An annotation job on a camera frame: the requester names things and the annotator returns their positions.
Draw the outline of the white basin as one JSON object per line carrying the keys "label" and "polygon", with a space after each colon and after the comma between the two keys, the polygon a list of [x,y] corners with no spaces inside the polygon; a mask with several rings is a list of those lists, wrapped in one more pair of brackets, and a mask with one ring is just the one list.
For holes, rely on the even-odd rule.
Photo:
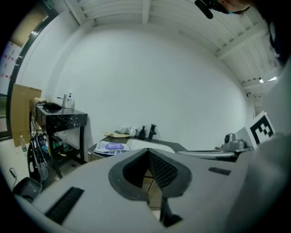
{"label": "white basin", "polygon": [[171,149],[169,146],[156,144],[148,141],[141,141],[136,139],[129,139],[126,143],[131,150],[138,150],[143,148],[152,148],[152,149],[160,149],[163,151],[175,153],[173,149]]}

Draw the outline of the wet wipe pack purple lid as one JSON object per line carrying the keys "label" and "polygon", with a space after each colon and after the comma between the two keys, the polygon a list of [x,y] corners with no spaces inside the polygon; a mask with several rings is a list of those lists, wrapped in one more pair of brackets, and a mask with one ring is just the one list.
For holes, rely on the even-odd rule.
{"label": "wet wipe pack purple lid", "polygon": [[131,151],[131,148],[127,144],[105,141],[98,142],[94,149],[95,153],[101,153],[111,156],[128,151]]}

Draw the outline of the black and white floor appliance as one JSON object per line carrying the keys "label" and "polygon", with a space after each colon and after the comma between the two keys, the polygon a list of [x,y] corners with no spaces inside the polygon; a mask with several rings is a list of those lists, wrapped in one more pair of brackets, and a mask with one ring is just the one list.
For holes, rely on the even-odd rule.
{"label": "black and white floor appliance", "polygon": [[38,171],[38,163],[40,161],[43,162],[44,160],[45,158],[42,154],[42,150],[40,148],[39,142],[37,141],[37,136],[34,135],[30,140],[30,143],[28,145],[28,151],[27,151],[29,177],[36,180],[42,185],[47,184],[49,181],[49,178],[46,182],[41,182],[40,180],[40,175]]}

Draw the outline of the brown cardboard sheet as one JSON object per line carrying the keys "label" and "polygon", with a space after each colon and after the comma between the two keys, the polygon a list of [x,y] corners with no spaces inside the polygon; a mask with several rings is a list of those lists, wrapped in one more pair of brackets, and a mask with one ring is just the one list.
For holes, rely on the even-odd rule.
{"label": "brown cardboard sheet", "polygon": [[26,143],[30,140],[30,110],[36,97],[41,96],[41,90],[32,87],[14,84],[11,106],[10,125],[14,146],[20,146],[20,137],[23,136]]}

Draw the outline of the black bag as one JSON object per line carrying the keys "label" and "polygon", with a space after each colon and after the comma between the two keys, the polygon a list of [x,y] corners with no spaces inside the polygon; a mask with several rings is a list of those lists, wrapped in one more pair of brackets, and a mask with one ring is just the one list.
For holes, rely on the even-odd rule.
{"label": "black bag", "polygon": [[62,110],[62,107],[59,106],[58,104],[56,103],[48,103],[46,102],[44,105],[43,105],[43,109],[48,112],[48,113],[51,113],[51,114],[54,114],[54,113],[57,113],[58,111]]}

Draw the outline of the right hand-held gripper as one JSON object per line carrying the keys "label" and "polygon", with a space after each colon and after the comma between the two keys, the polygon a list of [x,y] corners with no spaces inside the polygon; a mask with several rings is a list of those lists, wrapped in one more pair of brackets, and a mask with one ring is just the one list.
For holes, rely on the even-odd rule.
{"label": "right hand-held gripper", "polygon": [[262,111],[236,133],[227,134],[224,144],[218,150],[178,151],[176,154],[189,157],[234,157],[234,152],[241,153],[253,150],[258,145],[270,140],[274,133],[275,130],[267,114]]}

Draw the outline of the ceiling light strip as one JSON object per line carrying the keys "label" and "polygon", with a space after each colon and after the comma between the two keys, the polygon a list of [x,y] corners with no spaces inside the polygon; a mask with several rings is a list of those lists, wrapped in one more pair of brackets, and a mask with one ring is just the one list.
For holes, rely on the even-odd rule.
{"label": "ceiling light strip", "polygon": [[273,78],[271,78],[271,79],[268,79],[268,80],[263,80],[262,78],[259,78],[259,82],[261,83],[261,84],[263,84],[263,83],[267,83],[267,82],[273,82],[273,81],[276,81],[277,80],[277,77],[275,76],[275,77],[273,77]]}

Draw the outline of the black faucet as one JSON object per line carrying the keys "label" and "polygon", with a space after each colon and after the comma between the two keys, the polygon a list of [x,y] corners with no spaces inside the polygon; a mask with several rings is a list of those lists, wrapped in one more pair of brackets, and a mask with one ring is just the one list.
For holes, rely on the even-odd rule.
{"label": "black faucet", "polygon": [[149,135],[148,135],[148,141],[152,141],[153,136],[156,135],[156,131],[155,131],[156,127],[157,127],[157,125],[151,124],[150,130],[149,130]]}

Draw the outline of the black window frame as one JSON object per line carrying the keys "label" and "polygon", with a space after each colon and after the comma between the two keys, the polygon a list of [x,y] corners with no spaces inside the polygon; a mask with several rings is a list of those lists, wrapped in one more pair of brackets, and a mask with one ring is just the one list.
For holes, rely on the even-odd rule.
{"label": "black window frame", "polygon": [[12,131],[11,131],[11,120],[10,120],[10,108],[11,108],[11,99],[12,99],[12,91],[13,85],[16,82],[17,75],[20,70],[20,66],[23,63],[23,60],[32,46],[33,42],[36,40],[38,35],[44,30],[44,28],[58,15],[59,13],[55,9],[48,10],[48,16],[37,25],[37,27],[33,30],[32,34],[28,37],[28,41],[25,43],[23,49],[20,52],[16,60],[16,64],[12,71],[11,80],[8,86],[8,95],[6,100],[6,124],[7,124],[7,131],[4,133],[0,133],[0,141],[11,139],[12,138]]}

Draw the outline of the dark grey appliance base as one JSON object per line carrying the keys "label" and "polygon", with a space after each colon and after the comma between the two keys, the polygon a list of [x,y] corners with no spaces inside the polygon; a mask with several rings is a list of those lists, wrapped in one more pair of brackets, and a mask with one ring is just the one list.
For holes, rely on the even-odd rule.
{"label": "dark grey appliance base", "polygon": [[42,185],[36,180],[25,177],[13,188],[12,193],[14,195],[21,196],[29,203],[32,203],[36,197],[40,194]]}

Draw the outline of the silver faucet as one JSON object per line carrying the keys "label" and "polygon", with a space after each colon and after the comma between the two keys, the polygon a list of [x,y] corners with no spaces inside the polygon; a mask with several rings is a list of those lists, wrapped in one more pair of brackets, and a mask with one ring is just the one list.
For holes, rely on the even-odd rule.
{"label": "silver faucet", "polygon": [[57,99],[62,100],[62,108],[66,108],[66,100],[67,100],[67,95],[64,94],[63,97],[58,96]]}

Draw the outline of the beige cloth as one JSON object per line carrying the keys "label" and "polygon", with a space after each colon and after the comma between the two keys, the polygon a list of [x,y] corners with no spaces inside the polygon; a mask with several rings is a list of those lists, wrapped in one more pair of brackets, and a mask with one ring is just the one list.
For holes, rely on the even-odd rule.
{"label": "beige cloth", "polygon": [[117,132],[103,132],[102,134],[106,137],[112,137],[112,138],[128,138],[128,137],[130,137],[129,134],[120,134]]}

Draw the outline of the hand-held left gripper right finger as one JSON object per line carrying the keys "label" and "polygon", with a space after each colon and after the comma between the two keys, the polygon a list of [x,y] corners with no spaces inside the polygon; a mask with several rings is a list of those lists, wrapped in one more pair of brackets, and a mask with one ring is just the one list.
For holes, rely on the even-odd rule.
{"label": "hand-held left gripper right finger", "polygon": [[251,152],[225,162],[149,149],[150,158],[174,176],[162,189],[161,222],[147,233],[225,233]]}

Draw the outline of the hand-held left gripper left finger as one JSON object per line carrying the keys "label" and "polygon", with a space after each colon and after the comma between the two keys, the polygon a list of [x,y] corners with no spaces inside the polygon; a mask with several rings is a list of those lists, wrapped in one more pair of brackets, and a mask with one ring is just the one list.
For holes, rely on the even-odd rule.
{"label": "hand-held left gripper left finger", "polygon": [[159,233],[164,226],[144,201],[131,201],[115,191],[109,171],[133,152],[86,163],[51,184],[33,202],[45,214],[71,187],[82,189],[80,199],[62,223],[76,233]]}

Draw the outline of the person's grey and navy shirt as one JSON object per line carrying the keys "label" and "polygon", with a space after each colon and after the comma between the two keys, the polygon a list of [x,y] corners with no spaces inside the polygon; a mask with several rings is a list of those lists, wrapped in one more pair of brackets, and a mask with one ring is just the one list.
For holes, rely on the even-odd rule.
{"label": "person's grey and navy shirt", "polygon": [[291,56],[263,107],[275,133],[253,152],[225,233],[291,233]]}

